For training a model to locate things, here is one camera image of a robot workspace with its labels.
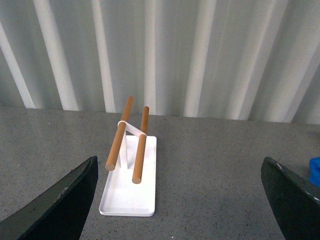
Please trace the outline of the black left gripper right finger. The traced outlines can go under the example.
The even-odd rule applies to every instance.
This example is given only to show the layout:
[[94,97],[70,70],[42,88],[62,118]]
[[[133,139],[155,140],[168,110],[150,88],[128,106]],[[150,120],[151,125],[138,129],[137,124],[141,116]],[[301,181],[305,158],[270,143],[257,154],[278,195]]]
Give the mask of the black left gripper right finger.
[[320,238],[320,188],[270,157],[261,181],[273,215],[286,240]]

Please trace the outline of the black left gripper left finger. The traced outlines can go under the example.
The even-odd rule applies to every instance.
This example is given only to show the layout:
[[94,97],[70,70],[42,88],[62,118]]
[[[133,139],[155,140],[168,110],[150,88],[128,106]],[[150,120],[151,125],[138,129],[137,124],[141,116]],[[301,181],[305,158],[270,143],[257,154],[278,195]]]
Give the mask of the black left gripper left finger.
[[2,240],[78,240],[98,181],[92,156],[0,223]]

